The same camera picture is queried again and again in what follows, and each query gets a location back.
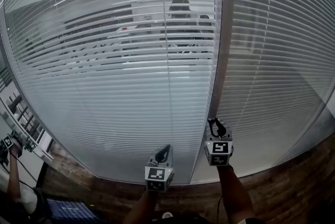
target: bare arm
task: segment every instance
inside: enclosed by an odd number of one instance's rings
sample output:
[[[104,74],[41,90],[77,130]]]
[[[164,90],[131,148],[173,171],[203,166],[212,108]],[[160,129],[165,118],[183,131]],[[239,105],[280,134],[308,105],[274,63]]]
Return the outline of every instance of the bare arm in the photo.
[[[124,219],[123,224],[145,224],[151,222],[157,197],[158,192],[146,190]]]
[[[229,223],[238,224],[243,219],[254,218],[251,199],[232,167],[217,166],[217,169]]]
[[[9,174],[9,182],[7,188],[7,194],[12,200],[20,199],[20,181],[19,181],[19,172],[17,170],[17,160],[15,157],[18,156],[19,149],[13,145],[10,149],[10,174]]]

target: white panel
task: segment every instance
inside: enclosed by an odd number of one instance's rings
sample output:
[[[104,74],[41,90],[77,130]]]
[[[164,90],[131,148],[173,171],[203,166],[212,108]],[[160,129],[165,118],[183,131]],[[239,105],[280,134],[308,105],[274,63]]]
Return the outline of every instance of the white panel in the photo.
[[[187,184],[215,77],[216,4],[4,0],[4,49],[48,131],[96,175],[144,182],[150,153],[170,143],[173,183]]]
[[[237,175],[276,164],[327,102],[335,76],[334,18],[334,0],[234,0],[217,117],[232,128]],[[329,133],[323,131],[303,137],[286,160],[316,145]],[[218,179],[204,165],[200,156],[193,182]]]

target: cable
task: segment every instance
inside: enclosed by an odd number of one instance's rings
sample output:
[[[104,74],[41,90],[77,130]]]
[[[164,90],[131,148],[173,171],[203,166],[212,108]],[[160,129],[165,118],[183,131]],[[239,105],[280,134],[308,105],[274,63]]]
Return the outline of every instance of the cable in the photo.
[[[2,167],[7,171],[8,174],[10,174],[10,172],[8,171],[8,169],[4,166],[4,164],[1,164]],[[19,180],[22,184],[26,185],[27,187],[31,188],[33,191],[34,189],[32,187],[30,187],[28,184],[24,183],[23,181]]]
[[[26,169],[26,167],[21,163],[21,161],[19,160],[19,159],[17,159],[17,157],[14,155],[14,154],[12,154],[10,151],[8,151],[21,165],[22,165],[22,167],[26,170],[26,172],[31,176],[31,178],[36,182],[36,184],[40,187],[40,188],[42,188],[41,187],[41,185],[37,182],[37,180],[33,177],[33,175],[28,171],[28,169]]]
[[[217,212],[216,212],[216,224],[219,223],[219,207],[220,207],[221,199],[222,199],[222,195],[221,195],[221,198],[220,198],[220,200],[218,202],[218,208],[217,208]]]

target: person's arm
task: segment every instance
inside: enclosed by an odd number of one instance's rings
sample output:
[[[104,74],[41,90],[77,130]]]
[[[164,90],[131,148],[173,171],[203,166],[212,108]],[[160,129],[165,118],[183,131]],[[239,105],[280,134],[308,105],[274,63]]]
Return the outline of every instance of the person's arm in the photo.
[[[230,224],[238,224],[243,219],[254,218],[251,199],[231,166],[217,166],[222,198]]]
[[[10,174],[8,181],[7,194],[12,200],[17,200],[21,198],[20,192],[20,181],[19,181],[19,172],[17,169],[17,160],[15,157],[19,154],[19,148],[16,145],[13,145],[10,148],[9,160],[10,160]]]
[[[132,207],[123,224],[145,224],[151,222],[157,197],[158,192],[146,190]]]

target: wooden floor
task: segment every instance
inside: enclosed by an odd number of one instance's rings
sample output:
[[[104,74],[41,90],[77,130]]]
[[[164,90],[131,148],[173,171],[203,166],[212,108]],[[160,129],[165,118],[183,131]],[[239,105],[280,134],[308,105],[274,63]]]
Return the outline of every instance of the wooden floor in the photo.
[[[65,162],[60,158],[60,165]],[[101,218],[119,223],[144,191],[141,185],[117,183],[94,178],[68,161],[67,176],[49,167],[43,190],[47,194],[85,202]],[[266,223],[335,223],[335,134],[301,156],[270,170],[241,178],[257,216]],[[170,187],[160,194],[155,218],[163,212],[174,215],[196,212],[216,223],[221,196],[218,183]],[[332,221],[321,222],[332,217]],[[219,223],[227,223],[221,203]]]

